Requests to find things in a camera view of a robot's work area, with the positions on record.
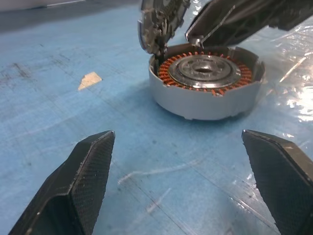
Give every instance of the gray cylindrical housing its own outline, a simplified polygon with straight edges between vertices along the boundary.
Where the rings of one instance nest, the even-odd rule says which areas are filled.
[[[181,45],[181,48],[186,49],[186,45]],[[252,70],[252,83],[226,91],[223,96],[168,86],[158,77],[158,60],[152,56],[149,61],[149,77],[152,95],[156,102],[171,113],[185,119],[197,120],[220,120],[252,109],[265,74],[264,63],[259,62],[257,55],[239,47],[220,49]],[[172,56],[170,51],[179,51],[179,46],[169,47],[168,51],[170,57]]]

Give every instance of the copper winding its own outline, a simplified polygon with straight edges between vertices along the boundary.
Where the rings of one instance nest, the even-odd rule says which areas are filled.
[[[224,56],[223,54],[218,54],[218,53],[211,53],[209,52],[208,55],[215,55],[215,56],[220,56],[222,58],[228,59],[230,61],[232,61],[233,63],[235,63],[238,68],[241,71],[241,79],[239,81],[237,81],[236,83],[227,86],[227,87],[223,87],[223,88],[216,88],[216,89],[196,89],[193,87],[189,87],[189,86],[185,86],[179,82],[177,82],[176,80],[174,80],[170,74],[169,74],[169,67],[172,63],[174,63],[176,60],[182,58],[182,57],[186,57],[186,56],[191,56],[191,55],[204,55],[204,52],[201,51],[200,53],[198,52],[188,52],[188,53],[183,53],[180,55],[176,55],[173,56],[169,59],[167,59],[166,61],[164,61],[161,66],[159,67],[159,71],[158,71],[158,76],[159,78],[163,81],[163,83],[165,85],[168,86],[176,86],[176,87],[180,87],[183,89],[188,89],[188,90],[195,90],[195,91],[199,91],[199,92],[211,92],[213,95],[224,95],[224,93],[226,91],[238,88],[238,87],[242,87],[245,85],[248,85],[252,82],[252,72],[251,70],[244,65],[243,63],[239,62],[239,61],[235,61],[232,58],[230,58],[230,56]]]

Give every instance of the plastic sheet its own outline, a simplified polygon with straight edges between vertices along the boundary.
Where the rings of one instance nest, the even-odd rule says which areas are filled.
[[[203,3],[192,2],[171,45],[185,42]],[[93,234],[278,234],[241,131],[286,138],[313,159],[313,19],[290,32],[265,28],[243,42],[266,64],[258,103],[240,117],[198,122],[151,99],[137,17],[138,5],[122,0],[5,14],[11,21],[0,29],[0,234],[77,141],[108,129],[116,141]],[[102,80],[78,90],[92,71]]]

